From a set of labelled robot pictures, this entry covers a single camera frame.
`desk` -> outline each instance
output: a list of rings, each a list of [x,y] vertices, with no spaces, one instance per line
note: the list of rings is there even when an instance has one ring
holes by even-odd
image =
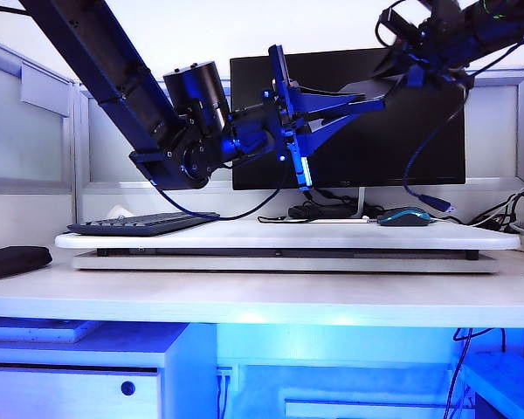
[[[353,326],[524,327],[524,253],[482,275],[75,271],[75,251],[0,280],[0,316]]]

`robotic arm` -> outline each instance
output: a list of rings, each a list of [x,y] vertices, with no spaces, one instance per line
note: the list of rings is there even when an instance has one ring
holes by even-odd
[[[307,157],[358,114],[384,107],[383,95],[299,86],[278,45],[269,50],[273,89],[260,93],[260,104],[231,112],[213,62],[165,75],[171,104],[105,1],[20,1],[132,144],[130,159],[158,189],[202,188],[226,162],[270,151],[279,161],[291,159],[300,188],[308,189]],[[524,43],[524,0],[481,0],[465,10],[453,0],[419,1],[431,10],[419,27],[393,7],[381,15],[379,24],[397,40],[385,45],[391,54],[377,77],[403,74],[411,85],[435,79],[471,87],[463,66]]]

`power outlet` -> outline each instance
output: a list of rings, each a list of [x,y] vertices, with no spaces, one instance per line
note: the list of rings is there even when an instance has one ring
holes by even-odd
[[[227,380],[229,380],[229,391],[231,393],[237,393],[240,390],[238,365],[218,365],[217,375],[222,377],[222,386],[224,385],[225,377],[229,377]]]

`desk drawer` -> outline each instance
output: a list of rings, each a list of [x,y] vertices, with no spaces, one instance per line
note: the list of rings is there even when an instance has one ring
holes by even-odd
[[[161,418],[159,394],[158,372],[0,367],[0,419]]]

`blue mouse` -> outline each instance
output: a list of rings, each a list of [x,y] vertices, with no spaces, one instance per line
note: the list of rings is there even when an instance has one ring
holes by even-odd
[[[387,210],[376,221],[384,227],[424,227],[434,220],[424,209],[402,207]]]

